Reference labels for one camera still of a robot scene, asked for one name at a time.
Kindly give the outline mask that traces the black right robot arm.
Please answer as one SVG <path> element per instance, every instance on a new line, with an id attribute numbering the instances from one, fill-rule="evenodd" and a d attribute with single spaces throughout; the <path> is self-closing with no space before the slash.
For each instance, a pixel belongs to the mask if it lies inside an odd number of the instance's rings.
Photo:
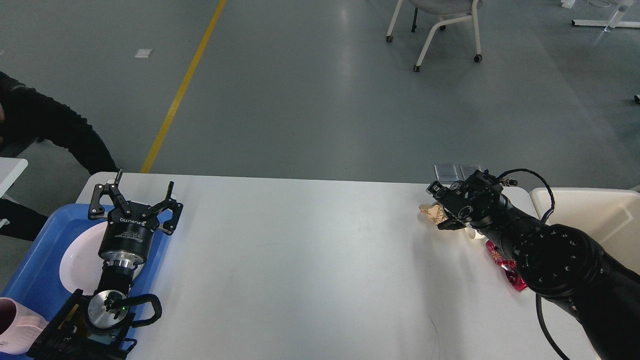
<path id="1" fill-rule="evenodd" d="M 443 207 L 439 230 L 472 228 L 515 263 L 515 273 L 535 292 L 535 314 L 541 331 L 556 354 L 567 355 L 551 337 L 544 321 L 547 300 L 574 317 L 602 360 L 637 360 L 640 353 L 639 275 L 610 255 L 584 231 L 563 224 L 547 224 L 555 209 L 542 219 L 515 207 L 503 194 L 515 185 L 506 170 L 498 176 L 474 170 L 466 180 L 449 186 L 432 182 L 426 192 Z"/>

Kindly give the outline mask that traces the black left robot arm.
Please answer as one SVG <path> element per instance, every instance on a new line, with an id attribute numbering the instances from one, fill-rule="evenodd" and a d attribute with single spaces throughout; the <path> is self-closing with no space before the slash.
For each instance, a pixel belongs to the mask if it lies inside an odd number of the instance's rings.
<path id="1" fill-rule="evenodd" d="M 162 316 L 162 303 L 151 293 L 130 294 L 135 271 L 146 264 L 155 234 L 173 235 L 183 204 L 170 181 L 164 199 L 154 205 L 128 200 L 113 183 L 94 186 L 87 218 L 104 220 L 98 249 L 102 273 L 93 294 L 76 289 L 27 351 L 35 360 L 125 360 L 137 345 L 128 337 Z"/>

